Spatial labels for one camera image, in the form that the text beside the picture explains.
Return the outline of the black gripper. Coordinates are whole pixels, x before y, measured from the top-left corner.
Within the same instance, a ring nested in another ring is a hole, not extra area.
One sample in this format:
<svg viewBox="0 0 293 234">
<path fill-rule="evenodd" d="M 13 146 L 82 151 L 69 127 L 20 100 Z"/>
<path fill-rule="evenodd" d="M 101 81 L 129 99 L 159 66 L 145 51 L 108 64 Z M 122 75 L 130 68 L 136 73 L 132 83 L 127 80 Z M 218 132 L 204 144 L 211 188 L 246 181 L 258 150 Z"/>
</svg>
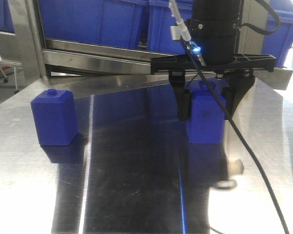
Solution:
<svg viewBox="0 0 293 234">
<path fill-rule="evenodd" d="M 227 63 L 213 64 L 208 63 L 205 66 L 199 64 L 202 71 L 229 71 L 245 69 L 262 69 L 273 72 L 276 58 L 272 55 L 251 55 L 235 54 L 233 61 Z M 152 58 L 150 61 L 150 73 L 168 71 L 168 80 L 173 88 L 178 107 L 178 119 L 187 121 L 189 118 L 191 93 L 185 88 L 185 70 L 195 70 L 195 66 L 187 55 L 165 56 Z M 233 117 L 239 103 L 245 94 L 253 87 L 255 76 L 242 74 L 225 76 L 227 85 L 222 89 L 222 96 L 226 100 L 226 110 Z"/>
</svg>

